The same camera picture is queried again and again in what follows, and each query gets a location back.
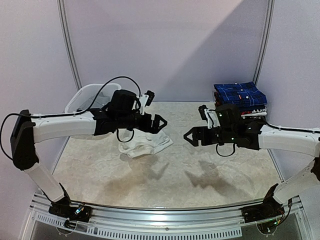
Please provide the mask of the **white cloth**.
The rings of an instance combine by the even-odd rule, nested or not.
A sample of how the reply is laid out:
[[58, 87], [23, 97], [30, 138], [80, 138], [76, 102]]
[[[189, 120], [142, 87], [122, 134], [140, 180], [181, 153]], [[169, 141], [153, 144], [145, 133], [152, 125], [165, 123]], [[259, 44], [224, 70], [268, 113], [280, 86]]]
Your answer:
[[172, 139], [163, 131], [156, 134], [147, 133], [138, 129], [132, 135], [126, 131], [120, 139], [118, 150], [120, 153], [134, 159], [144, 155], [156, 155], [173, 144]]

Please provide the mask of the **blue plaid shirt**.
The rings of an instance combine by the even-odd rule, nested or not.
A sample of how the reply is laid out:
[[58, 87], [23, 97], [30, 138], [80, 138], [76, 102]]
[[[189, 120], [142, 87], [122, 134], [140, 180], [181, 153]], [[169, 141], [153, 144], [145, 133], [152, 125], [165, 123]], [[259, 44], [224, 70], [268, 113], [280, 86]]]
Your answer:
[[252, 82], [214, 84], [216, 92], [226, 104], [234, 104], [238, 107], [266, 105], [267, 97]]

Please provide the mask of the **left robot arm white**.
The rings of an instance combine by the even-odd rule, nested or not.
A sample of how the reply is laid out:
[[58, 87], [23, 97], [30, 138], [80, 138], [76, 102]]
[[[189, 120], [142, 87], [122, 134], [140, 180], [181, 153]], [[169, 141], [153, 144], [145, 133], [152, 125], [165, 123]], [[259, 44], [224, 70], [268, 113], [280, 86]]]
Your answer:
[[55, 209], [63, 217], [70, 217], [75, 211], [74, 205], [52, 174], [58, 151], [63, 147], [49, 149], [49, 144], [62, 143], [72, 136], [97, 137], [119, 130], [158, 134], [168, 122], [160, 114], [146, 112], [153, 97], [151, 91], [137, 96], [120, 89], [104, 105], [92, 104], [82, 111], [40, 115], [24, 109], [12, 113], [17, 119], [10, 136], [11, 160], [55, 204]]

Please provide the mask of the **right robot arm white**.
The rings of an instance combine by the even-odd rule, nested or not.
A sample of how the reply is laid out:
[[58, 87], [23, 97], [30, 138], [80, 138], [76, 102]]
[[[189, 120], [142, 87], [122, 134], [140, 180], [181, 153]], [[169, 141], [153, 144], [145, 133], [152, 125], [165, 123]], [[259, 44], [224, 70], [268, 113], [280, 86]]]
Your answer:
[[205, 126], [192, 127], [183, 138], [192, 146], [223, 146], [271, 153], [283, 182], [270, 187], [258, 213], [269, 218], [292, 197], [320, 184], [320, 129], [273, 125], [263, 117], [241, 117], [234, 104], [198, 108]]

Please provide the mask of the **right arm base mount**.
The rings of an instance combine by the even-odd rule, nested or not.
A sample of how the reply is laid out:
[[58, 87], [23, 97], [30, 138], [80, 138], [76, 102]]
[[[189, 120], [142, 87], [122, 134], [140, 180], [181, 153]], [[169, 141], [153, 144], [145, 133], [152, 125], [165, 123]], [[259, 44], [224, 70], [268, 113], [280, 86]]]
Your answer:
[[265, 235], [272, 235], [284, 223], [291, 213], [293, 199], [288, 200], [288, 211], [278, 203], [271, 193], [267, 193], [262, 203], [245, 206], [240, 209], [245, 223], [256, 222], [258, 231]]

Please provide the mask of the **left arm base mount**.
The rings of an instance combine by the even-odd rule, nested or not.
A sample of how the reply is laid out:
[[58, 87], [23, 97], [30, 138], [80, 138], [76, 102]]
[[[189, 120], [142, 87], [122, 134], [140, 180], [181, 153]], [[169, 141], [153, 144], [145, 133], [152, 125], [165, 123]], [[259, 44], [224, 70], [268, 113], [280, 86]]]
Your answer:
[[63, 197], [57, 202], [51, 202], [48, 212], [52, 215], [65, 218], [63, 227], [75, 230], [77, 222], [88, 223], [92, 216], [92, 207], [88, 205], [71, 205], [71, 200], [68, 197]]

